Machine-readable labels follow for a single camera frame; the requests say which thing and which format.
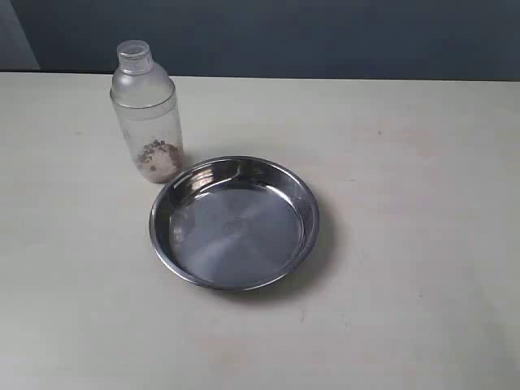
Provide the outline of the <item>round stainless steel plate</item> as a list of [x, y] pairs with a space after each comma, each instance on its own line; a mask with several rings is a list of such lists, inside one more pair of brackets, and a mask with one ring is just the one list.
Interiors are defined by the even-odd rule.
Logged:
[[320, 228], [319, 206], [288, 168], [250, 156], [208, 159], [168, 182], [149, 214], [161, 262], [191, 284], [262, 288], [295, 271]]

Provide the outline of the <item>clear plastic shaker bottle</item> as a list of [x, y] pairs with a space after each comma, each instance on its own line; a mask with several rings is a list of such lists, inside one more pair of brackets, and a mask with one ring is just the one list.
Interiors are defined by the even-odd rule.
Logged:
[[110, 99], [123, 138], [142, 176], [166, 183], [183, 167], [176, 86], [145, 41], [120, 43], [117, 57]]

